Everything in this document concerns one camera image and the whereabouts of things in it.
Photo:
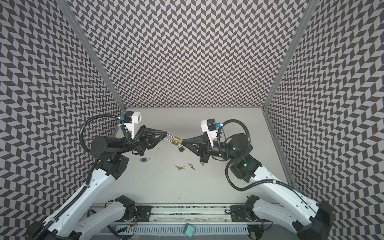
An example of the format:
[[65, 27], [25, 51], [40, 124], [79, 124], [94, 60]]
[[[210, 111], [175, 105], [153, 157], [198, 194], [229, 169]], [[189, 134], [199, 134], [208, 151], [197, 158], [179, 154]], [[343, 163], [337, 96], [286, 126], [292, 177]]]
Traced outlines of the long shackle brass padlock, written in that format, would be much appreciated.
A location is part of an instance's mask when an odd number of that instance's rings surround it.
[[171, 136], [167, 134], [167, 136], [164, 138], [164, 140], [170, 142], [171, 144], [175, 146], [179, 146], [182, 143], [182, 140], [178, 137]]

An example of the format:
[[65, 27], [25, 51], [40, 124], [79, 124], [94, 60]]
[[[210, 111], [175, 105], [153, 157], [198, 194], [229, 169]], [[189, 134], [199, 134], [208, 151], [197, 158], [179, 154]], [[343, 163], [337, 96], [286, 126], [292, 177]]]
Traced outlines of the black padlock with keys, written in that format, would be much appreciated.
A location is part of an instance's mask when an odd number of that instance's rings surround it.
[[182, 145], [179, 145], [178, 150], [182, 153], [185, 150], [185, 148]]

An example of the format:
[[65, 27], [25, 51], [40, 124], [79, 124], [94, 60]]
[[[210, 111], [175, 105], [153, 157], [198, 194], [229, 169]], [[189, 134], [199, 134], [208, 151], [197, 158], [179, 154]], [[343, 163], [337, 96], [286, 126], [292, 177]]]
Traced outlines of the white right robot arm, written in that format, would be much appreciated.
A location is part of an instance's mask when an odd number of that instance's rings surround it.
[[207, 163], [220, 157], [227, 163], [225, 176], [232, 188], [245, 192], [259, 187], [278, 205], [250, 196], [244, 212], [250, 221], [267, 220], [294, 233], [300, 240], [326, 240], [334, 221], [328, 201], [317, 202], [280, 181], [261, 162], [251, 156], [251, 135], [246, 125], [235, 119], [201, 123], [203, 134], [181, 140], [181, 145]]

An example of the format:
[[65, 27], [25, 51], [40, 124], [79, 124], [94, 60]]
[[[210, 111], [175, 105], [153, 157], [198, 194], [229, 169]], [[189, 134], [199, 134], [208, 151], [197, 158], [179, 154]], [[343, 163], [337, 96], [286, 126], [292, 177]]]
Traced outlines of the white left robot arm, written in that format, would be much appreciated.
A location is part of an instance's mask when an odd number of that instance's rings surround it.
[[[85, 128], [102, 118], [118, 120], [123, 132], [122, 138], [96, 136], [88, 148], [84, 141]], [[83, 185], [53, 214], [42, 222], [33, 222], [27, 227], [29, 240], [89, 240], [99, 230], [115, 221], [137, 221], [139, 211], [135, 201], [126, 196], [117, 197], [99, 212], [82, 220], [84, 213], [95, 200], [127, 169], [130, 159], [124, 153], [136, 151], [143, 156], [146, 150], [153, 149], [164, 140], [168, 133], [141, 126], [135, 131], [135, 125], [141, 122], [140, 112], [127, 111], [116, 116], [102, 114], [86, 120], [80, 128], [81, 147], [95, 158]]]

